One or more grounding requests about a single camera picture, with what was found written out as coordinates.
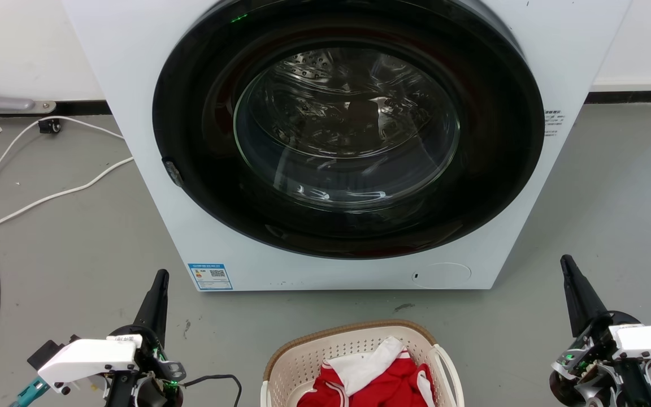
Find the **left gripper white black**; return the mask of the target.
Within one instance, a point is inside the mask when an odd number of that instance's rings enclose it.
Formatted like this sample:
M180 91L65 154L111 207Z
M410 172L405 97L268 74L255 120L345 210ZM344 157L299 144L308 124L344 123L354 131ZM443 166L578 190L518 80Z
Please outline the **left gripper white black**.
M164 352L170 273L158 270L133 324L105 339L72 336L68 344L47 341L28 358L38 376L27 386L27 405L54 391L66 396L88 380L106 406L181 406L183 364Z

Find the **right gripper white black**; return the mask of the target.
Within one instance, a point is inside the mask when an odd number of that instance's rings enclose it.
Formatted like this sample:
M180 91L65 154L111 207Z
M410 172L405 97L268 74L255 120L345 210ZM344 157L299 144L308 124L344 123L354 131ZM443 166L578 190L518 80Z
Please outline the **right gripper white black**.
M651 325L608 311L572 256L561 270L574 342L552 363L553 396L565 406L651 406Z

